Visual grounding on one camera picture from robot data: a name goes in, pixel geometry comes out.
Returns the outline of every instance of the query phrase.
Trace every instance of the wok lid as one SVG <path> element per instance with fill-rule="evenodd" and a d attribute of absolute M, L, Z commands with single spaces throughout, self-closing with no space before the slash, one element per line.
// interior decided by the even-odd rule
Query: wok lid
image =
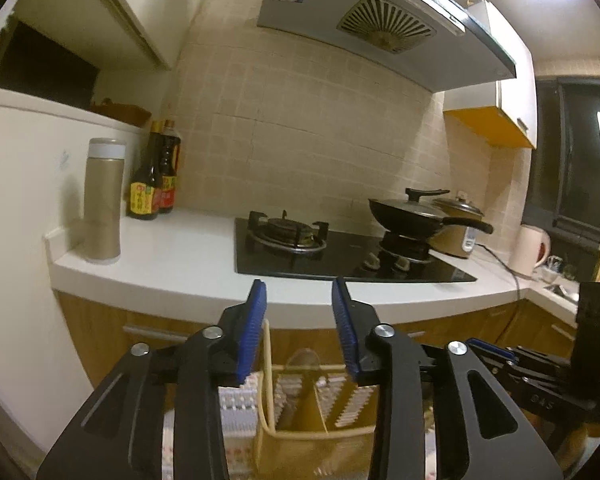
<path fill-rule="evenodd" d="M 442 209 L 434 206 L 433 204 L 425 204 L 419 202 L 421 196 L 437 196 L 448 193 L 448 189 L 435 189 L 425 191 L 422 189 L 411 189 L 408 187 L 405 189 L 405 193 L 408 195 L 408 200 L 401 200 L 397 198 L 389 198 L 385 200 L 377 200 L 373 199 L 374 202 L 378 202 L 380 204 L 395 207 L 396 209 L 401 209 L 403 211 L 414 213 L 416 215 L 424 216 L 426 218 L 434 218 L 438 220 L 442 220 L 447 217 Z"/>
<path fill-rule="evenodd" d="M 471 202 L 467 202 L 465 200 L 460 199 L 452 199 L 452 198 L 436 198 L 432 201 L 436 205 L 444 205 L 447 207 L 451 207 L 453 209 L 457 209 L 458 211 L 464 211 L 466 213 L 473 213 L 478 216 L 484 216 L 484 213 L 480 211 L 475 205 Z"/>

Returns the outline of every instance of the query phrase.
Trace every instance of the white countertop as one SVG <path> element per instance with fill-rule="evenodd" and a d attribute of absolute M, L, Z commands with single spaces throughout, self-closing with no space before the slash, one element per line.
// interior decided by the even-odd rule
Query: white countertop
<path fill-rule="evenodd" d="M 234 219 L 174 210 L 155 221 L 123 218 L 122 255 L 112 265 L 86 262 L 80 247 L 50 263 L 52 288 L 144 314 L 216 322 L 247 297 L 254 278 L 267 284 L 272 328 L 331 328 L 331 282 L 237 274 Z M 472 283 L 348 283 L 355 300 L 375 306 L 383 322 L 462 314 L 516 300 L 512 276 L 481 248 L 468 260 L 437 257 L 477 278 Z M 544 284 L 519 279 L 521 296 L 575 326 L 576 307 Z"/>

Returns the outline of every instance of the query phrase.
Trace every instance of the rice cooker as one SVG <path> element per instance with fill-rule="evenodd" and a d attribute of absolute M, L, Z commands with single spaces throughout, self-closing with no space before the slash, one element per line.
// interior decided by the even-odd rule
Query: rice cooker
<path fill-rule="evenodd" d="M 462 198 L 437 198 L 432 203 L 442 209 L 449 216 L 461 216 L 482 220 L 484 216 L 475 205 Z M 472 227 L 449 225 L 429 240 L 429 245 L 450 256 L 468 258 L 475 247 L 478 231 Z"/>

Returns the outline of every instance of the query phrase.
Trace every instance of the metal screw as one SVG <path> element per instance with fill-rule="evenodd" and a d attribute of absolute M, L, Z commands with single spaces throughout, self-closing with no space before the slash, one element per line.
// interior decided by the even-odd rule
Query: metal screw
<path fill-rule="evenodd" d="M 140 357 L 149 353 L 149 345 L 147 343 L 136 343 L 131 347 L 131 355 Z"/>
<path fill-rule="evenodd" d="M 202 331 L 202 335 L 205 339 L 218 339 L 222 337 L 224 332 L 219 326 L 213 325 L 208 326 Z"/>
<path fill-rule="evenodd" d="M 459 341 L 452 341 L 451 343 L 448 344 L 447 348 L 449 348 L 449 351 L 452 354 L 456 354 L 456 355 L 466 354 L 466 345 Z"/>
<path fill-rule="evenodd" d="M 382 325 L 377 325 L 374 328 L 374 332 L 376 333 L 376 335 L 379 335 L 380 337 L 393 337 L 395 335 L 394 327 L 392 327 L 391 325 L 384 324 L 384 323 Z"/>

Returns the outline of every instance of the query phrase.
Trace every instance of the gas stove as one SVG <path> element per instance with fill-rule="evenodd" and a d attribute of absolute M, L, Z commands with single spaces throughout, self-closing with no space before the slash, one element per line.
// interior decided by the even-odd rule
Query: gas stove
<path fill-rule="evenodd" d="M 452 283 L 475 278 L 429 253 L 427 244 L 387 232 L 384 238 L 329 231 L 286 217 L 251 211 L 235 219 L 239 274 L 351 282 Z"/>

